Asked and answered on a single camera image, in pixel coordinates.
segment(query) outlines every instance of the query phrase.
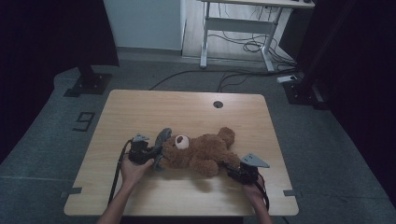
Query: floor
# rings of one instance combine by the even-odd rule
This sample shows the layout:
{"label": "floor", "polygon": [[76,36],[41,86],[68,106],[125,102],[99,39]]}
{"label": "floor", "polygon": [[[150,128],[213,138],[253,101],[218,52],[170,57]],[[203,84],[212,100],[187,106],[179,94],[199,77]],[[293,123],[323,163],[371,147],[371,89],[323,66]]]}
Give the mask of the floor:
{"label": "floor", "polygon": [[[200,57],[201,46],[204,39],[204,17],[205,8],[200,1],[186,1],[187,5],[187,22],[183,43],[184,57]],[[240,20],[253,21],[272,21],[276,16],[278,8],[276,7],[256,7],[248,5],[234,5],[234,4],[211,4],[210,16],[222,17]],[[288,21],[291,9],[285,8],[282,11],[279,19],[279,25],[276,28],[275,41],[272,42],[271,47],[285,57],[288,55],[277,46],[277,42],[283,34],[285,25]],[[221,32],[209,31],[208,38],[208,58],[215,59],[233,59],[240,61],[254,61],[261,62],[262,55],[258,52],[249,52],[244,50],[243,44],[235,44],[223,39],[222,37],[229,37],[234,42],[246,43],[251,41],[252,34],[235,33],[235,32]],[[260,36],[255,38],[256,41],[264,43],[265,37]],[[250,50],[257,50],[257,47],[247,46]]]}
{"label": "floor", "polygon": [[[105,93],[78,98],[63,97],[76,82],[78,70],[59,74],[40,115],[0,165],[0,223],[95,223],[98,217],[67,216],[64,205],[111,90],[148,90],[189,70],[195,72],[168,79],[154,90],[213,92],[223,76],[219,70],[262,71],[255,63],[216,61],[203,72],[194,60],[123,52],[120,68],[94,67],[113,75]],[[273,221],[393,224],[395,208],[332,113],[290,105],[276,83],[279,76],[233,77],[228,84],[239,84],[223,89],[262,94],[267,102],[300,209],[295,217]],[[74,132],[83,111],[95,113],[92,125],[85,133]],[[255,217],[244,217],[244,223],[256,223]]]}

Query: brown teddy bear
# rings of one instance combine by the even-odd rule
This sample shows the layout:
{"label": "brown teddy bear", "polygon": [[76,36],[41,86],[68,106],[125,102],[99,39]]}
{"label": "brown teddy bear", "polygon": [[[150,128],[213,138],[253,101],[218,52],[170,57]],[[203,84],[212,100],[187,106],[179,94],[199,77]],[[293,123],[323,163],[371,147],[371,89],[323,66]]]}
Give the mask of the brown teddy bear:
{"label": "brown teddy bear", "polygon": [[235,133],[229,128],[221,128],[218,134],[204,134],[197,138],[185,135],[173,135],[163,142],[164,168],[191,168],[204,176],[214,176],[225,161],[233,167],[239,166],[239,158],[229,148],[233,144]]}

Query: grommet hole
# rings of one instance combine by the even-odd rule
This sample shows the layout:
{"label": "grommet hole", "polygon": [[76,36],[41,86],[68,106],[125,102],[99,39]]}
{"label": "grommet hole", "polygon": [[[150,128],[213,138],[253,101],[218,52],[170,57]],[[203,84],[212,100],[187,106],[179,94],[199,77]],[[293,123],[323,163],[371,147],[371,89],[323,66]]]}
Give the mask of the grommet hole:
{"label": "grommet hole", "polygon": [[223,107],[223,103],[221,101],[215,101],[215,103],[213,103],[213,106],[219,109]]}

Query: black curtain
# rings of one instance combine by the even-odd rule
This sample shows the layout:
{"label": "black curtain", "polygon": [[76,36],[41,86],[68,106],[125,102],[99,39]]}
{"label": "black curtain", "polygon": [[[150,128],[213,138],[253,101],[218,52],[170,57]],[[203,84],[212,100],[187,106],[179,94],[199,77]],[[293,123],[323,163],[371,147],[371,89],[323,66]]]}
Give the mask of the black curtain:
{"label": "black curtain", "polygon": [[53,78],[82,64],[119,65],[101,0],[0,3],[1,161],[53,91]]}
{"label": "black curtain", "polygon": [[394,1],[319,1],[298,57],[305,77],[324,83],[331,111],[394,205],[395,5]]}

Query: desk frame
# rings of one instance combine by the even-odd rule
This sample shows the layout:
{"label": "desk frame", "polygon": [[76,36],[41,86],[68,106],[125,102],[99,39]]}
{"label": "desk frame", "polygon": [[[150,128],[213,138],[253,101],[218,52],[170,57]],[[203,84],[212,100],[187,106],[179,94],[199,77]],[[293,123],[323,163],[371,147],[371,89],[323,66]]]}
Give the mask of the desk frame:
{"label": "desk frame", "polygon": [[[206,14],[205,14],[205,26],[204,26],[204,42],[202,44],[201,50],[201,62],[200,67],[206,68],[207,65],[207,33],[209,30],[213,31],[228,31],[228,32],[239,32],[239,33],[253,33],[261,35],[269,35],[265,41],[264,47],[261,49],[262,57],[264,59],[265,65],[269,72],[275,72],[274,66],[272,64],[272,57],[269,54],[269,48],[271,46],[272,40],[274,39],[274,34],[276,27],[279,22],[280,15],[284,7],[314,7],[313,3],[301,5],[287,3],[286,1],[279,1],[276,3],[274,0],[267,1],[227,1],[227,0],[202,0],[202,2],[207,3]],[[241,4],[241,5],[259,5],[259,6],[275,6],[279,10],[276,13],[276,17],[273,21],[247,21],[247,20],[235,20],[235,19],[225,19],[225,18],[211,18],[209,16],[210,3],[226,3],[226,4]]]}

